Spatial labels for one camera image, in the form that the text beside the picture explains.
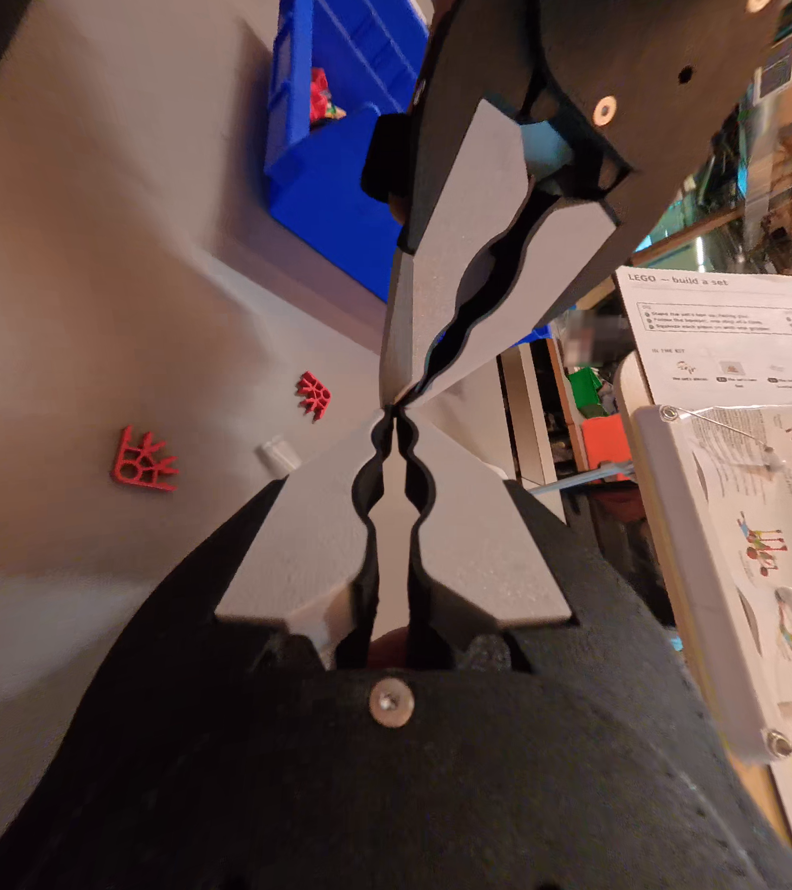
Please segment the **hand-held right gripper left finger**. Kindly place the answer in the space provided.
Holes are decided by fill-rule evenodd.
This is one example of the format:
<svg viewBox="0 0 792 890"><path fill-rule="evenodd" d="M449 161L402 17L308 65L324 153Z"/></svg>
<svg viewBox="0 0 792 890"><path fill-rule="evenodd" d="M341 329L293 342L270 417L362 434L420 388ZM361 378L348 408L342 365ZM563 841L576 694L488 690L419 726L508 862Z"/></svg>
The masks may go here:
<svg viewBox="0 0 792 890"><path fill-rule="evenodd" d="M283 480L216 607L242 622L306 637L331 669L351 633L373 626L377 540L369 512L383 494L391 417L378 409Z"/></svg>

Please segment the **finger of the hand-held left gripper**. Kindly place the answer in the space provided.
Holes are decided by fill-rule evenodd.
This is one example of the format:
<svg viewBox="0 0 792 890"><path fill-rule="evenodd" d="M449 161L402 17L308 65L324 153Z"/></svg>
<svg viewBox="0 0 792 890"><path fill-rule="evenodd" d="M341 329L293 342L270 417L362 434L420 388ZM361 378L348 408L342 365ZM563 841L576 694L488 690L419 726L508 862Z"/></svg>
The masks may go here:
<svg viewBox="0 0 792 890"><path fill-rule="evenodd" d="M615 228L602 203L559 199L447 326L424 376L403 403L425 403L520 342L556 306Z"/></svg>
<svg viewBox="0 0 792 890"><path fill-rule="evenodd" d="M393 257L379 366L382 407L421 383L435 340L457 316L461 279L510 228L529 189L520 127L481 100L418 247Z"/></svg>

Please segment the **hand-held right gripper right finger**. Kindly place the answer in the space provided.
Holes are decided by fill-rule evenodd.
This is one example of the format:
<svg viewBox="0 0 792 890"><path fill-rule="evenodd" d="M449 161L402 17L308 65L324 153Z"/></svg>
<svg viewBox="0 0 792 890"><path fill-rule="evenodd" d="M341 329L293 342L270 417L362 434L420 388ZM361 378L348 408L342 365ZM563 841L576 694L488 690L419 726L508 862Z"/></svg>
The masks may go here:
<svg viewBox="0 0 792 890"><path fill-rule="evenodd" d="M561 625L572 611L513 494L523 491L446 433L396 415L409 543L412 668L453 667L481 636Z"/></svg>

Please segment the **white plastic rod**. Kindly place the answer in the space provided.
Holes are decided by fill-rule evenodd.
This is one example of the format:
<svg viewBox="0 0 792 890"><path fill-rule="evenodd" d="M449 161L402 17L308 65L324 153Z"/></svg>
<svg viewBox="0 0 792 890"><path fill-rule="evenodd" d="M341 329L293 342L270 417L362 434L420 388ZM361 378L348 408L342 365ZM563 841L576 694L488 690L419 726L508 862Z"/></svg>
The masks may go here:
<svg viewBox="0 0 792 890"><path fill-rule="evenodd" d="M302 460L291 443L277 435L257 446L258 459L276 479L286 479L302 466Z"/></svg>

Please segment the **blue plastic bin white tag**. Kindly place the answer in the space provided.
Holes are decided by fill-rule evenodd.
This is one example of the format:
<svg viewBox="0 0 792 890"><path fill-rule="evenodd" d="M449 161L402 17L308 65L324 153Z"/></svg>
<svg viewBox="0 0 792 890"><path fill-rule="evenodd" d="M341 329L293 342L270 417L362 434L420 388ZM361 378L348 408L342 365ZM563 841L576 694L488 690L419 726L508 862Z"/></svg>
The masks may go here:
<svg viewBox="0 0 792 890"><path fill-rule="evenodd" d="M272 217L385 302L401 226L360 186L382 115L405 111L427 45L409 1L282 1L264 175ZM310 128L311 69L346 117Z"/></svg>

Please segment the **red fan connector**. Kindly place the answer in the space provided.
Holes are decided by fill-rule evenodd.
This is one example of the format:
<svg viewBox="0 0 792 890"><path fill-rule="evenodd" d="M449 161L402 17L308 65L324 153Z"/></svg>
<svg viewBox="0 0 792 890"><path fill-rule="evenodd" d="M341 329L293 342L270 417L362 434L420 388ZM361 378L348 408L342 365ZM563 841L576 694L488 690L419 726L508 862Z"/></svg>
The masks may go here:
<svg viewBox="0 0 792 890"><path fill-rule="evenodd" d="M304 415L312 417L313 424L324 417L332 400L330 390L309 370L297 380L294 394L300 399L299 406Z"/></svg>
<svg viewBox="0 0 792 890"><path fill-rule="evenodd" d="M121 430L109 470L114 483L173 493L178 488L178 475L178 458L168 452L166 441L157 439L153 432L138 436L133 425Z"/></svg>

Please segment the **pile of colourful construction pieces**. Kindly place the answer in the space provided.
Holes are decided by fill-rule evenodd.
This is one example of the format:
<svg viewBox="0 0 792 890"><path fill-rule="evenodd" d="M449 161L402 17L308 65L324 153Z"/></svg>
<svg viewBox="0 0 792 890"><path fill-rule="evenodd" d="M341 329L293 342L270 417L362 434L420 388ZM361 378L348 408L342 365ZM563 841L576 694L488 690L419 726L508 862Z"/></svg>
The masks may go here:
<svg viewBox="0 0 792 890"><path fill-rule="evenodd" d="M310 128L317 129L345 117L345 110L333 101L325 71L323 68L312 67Z"/></svg>

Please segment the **green storage bin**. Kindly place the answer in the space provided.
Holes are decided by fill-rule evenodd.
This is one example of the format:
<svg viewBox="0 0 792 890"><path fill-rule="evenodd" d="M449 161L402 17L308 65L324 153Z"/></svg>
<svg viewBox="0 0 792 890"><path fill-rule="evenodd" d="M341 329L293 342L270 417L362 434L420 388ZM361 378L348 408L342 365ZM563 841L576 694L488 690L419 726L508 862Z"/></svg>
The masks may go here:
<svg viewBox="0 0 792 890"><path fill-rule="evenodd" d="M595 369L590 366L582 367L568 374L567 380L575 406L582 417L591 419L609 416L599 395L604 382Z"/></svg>

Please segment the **printed instruction sheet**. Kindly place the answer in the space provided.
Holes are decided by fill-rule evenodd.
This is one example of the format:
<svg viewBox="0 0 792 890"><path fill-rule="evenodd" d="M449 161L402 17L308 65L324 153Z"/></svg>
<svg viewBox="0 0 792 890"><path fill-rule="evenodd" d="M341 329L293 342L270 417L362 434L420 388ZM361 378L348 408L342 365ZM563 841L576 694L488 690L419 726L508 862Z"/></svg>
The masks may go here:
<svg viewBox="0 0 792 890"><path fill-rule="evenodd" d="M617 280L657 404L792 404L792 277L622 268ZM792 758L732 753L769 767L792 837Z"/></svg>

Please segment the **white document stand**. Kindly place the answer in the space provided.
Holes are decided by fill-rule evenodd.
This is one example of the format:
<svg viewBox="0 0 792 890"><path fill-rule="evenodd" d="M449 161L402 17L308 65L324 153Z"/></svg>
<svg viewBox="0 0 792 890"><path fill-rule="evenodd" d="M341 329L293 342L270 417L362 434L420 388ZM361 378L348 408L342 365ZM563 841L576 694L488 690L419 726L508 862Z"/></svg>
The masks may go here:
<svg viewBox="0 0 792 890"><path fill-rule="evenodd" d="M616 395L637 482L683 643L694 660L724 739L746 762L792 758L792 702L777 703L761 671L741 601L707 514L679 410L657 404L633 352L620 364ZM786 407L780 404L721 406Z"/></svg>

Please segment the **laminated picture card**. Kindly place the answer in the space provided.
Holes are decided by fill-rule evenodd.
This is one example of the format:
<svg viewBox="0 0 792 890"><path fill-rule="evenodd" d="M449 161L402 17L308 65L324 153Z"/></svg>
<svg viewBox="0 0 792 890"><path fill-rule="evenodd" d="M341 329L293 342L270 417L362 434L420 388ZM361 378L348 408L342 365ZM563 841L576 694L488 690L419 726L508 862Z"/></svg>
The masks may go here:
<svg viewBox="0 0 792 890"><path fill-rule="evenodd" d="M680 409L767 687L792 702L792 406Z"/></svg>

